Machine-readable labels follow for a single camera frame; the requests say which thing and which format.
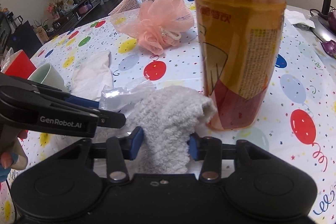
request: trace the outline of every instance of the white paper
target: white paper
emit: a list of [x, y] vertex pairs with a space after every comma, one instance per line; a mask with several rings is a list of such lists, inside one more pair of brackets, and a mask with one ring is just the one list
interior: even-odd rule
[[303, 13], [297, 12], [297, 11], [289, 11], [285, 10], [285, 17], [288, 19], [288, 21], [292, 24], [304, 24], [309, 27], [315, 28], [314, 22], [312, 22], [309, 19], [305, 18], [305, 15]]
[[107, 50], [86, 55], [86, 59], [73, 71], [73, 95], [98, 101], [105, 85], [113, 87], [109, 54]]

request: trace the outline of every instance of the tablecloth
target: tablecloth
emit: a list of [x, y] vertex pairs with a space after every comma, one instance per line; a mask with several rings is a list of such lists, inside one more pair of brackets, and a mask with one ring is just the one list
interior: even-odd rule
[[[196, 18], [194, 2], [186, 5]], [[182, 34], [177, 48], [168, 48], [162, 56], [150, 54], [136, 40], [120, 34], [109, 17], [84, 25], [46, 43], [33, 57], [38, 67], [50, 62], [72, 89], [72, 71], [85, 56], [110, 50], [110, 69], [114, 87], [123, 87], [132, 79], [149, 75], [156, 87], [183, 85], [203, 93], [201, 48], [195, 24]], [[254, 124], [241, 130], [214, 132], [206, 126], [197, 132], [234, 144], [246, 139], [310, 174], [318, 196], [310, 217], [320, 224], [336, 220], [336, 85], [324, 64], [299, 32], [285, 19], [276, 67], [265, 100]], [[28, 167], [44, 160], [64, 145], [52, 134], [29, 132], [22, 146], [29, 158]], [[201, 163], [190, 162], [197, 176]], [[222, 176], [234, 170], [233, 161], [223, 160]], [[12, 170], [9, 182], [19, 172]], [[12, 222], [13, 205], [5, 183], [0, 189], [1, 223]]]

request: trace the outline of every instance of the bottle label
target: bottle label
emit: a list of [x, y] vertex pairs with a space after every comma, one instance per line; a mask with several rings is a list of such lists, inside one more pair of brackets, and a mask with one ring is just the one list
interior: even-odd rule
[[215, 129], [242, 128], [257, 115], [273, 73], [283, 5], [196, 0], [206, 95], [218, 109]]

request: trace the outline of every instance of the pink mesh bath sponge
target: pink mesh bath sponge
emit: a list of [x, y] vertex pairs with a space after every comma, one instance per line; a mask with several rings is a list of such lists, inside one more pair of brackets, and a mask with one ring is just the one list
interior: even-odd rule
[[123, 0], [110, 14], [117, 32], [136, 38], [154, 54], [177, 46], [181, 32], [194, 25], [194, 17], [183, 0]]

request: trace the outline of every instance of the clear plastic wrap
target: clear plastic wrap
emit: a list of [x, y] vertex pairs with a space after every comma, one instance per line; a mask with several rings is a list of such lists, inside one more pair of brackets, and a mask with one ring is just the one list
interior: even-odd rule
[[144, 77], [132, 80], [123, 88], [105, 86], [101, 92], [99, 108], [121, 112], [127, 116], [137, 102], [155, 89], [155, 85]]
[[4, 58], [4, 60], [1, 61], [0, 64], [0, 68], [1, 68], [1, 72], [4, 72], [6, 70], [6, 68], [9, 66], [9, 64], [12, 61], [12, 58], [14, 57], [14, 50], [13, 48], [10, 48]]

